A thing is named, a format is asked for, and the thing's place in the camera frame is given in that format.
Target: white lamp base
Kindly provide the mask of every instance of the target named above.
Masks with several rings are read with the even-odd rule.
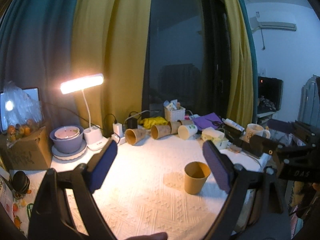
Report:
[[[94,152],[94,151],[101,150],[106,145],[108,140],[109,140],[108,138],[103,137],[102,140],[97,141],[93,144],[87,144],[87,145],[88,145],[88,148]]]
[[[100,128],[96,126],[84,129],[83,134],[88,148],[92,151],[102,149],[108,142],[108,139],[103,137]]]

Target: white mug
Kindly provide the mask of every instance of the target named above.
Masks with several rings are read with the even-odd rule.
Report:
[[[198,128],[195,124],[181,125],[178,128],[178,135],[181,139],[188,140],[191,136],[196,134],[197,131]]]
[[[266,134],[266,138],[269,139],[271,137],[271,133],[269,130],[264,129],[261,125],[258,125],[256,123],[249,123],[247,126],[247,129],[245,130],[245,136],[244,141],[247,143],[250,142],[250,138],[253,135],[259,135],[261,137],[264,137],[263,134]]]

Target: purple bowl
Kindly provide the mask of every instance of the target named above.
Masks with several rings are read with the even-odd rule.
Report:
[[[84,129],[79,126],[75,125],[80,129],[80,133],[77,136],[68,139],[56,139],[54,133],[61,127],[54,129],[50,133],[50,139],[53,141],[55,148],[61,153],[72,153],[80,149],[82,139],[83,139],[83,131]]]

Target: air conditioner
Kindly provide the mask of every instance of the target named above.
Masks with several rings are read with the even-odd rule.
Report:
[[[297,30],[295,16],[283,11],[256,12],[256,16],[250,18],[250,25],[252,32],[258,29]]]

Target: white table cloth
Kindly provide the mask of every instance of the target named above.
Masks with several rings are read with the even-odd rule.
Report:
[[[117,157],[93,197],[109,227],[118,239],[166,231],[169,239],[201,239],[214,222],[227,197],[211,174],[199,195],[183,189],[184,167],[192,161],[205,162],[199,140],[182,140],[172,135],[159,140],[147,136],[136,146],[118,147]],[[244,154],[222,150],[233,163],[259,171],[261,167]],[[67,171],[87,163],[94,152],[89,149],[74,160],[63,162],[53,158],[52,168]],[[264,167],[269,156],[263,154]],[[32,202],[45,171],[26,171],[30,178]],[[77,229],[86,233],[73,192],[67,190],[70,209]],[[21,224],[27,232],[28,222]]]

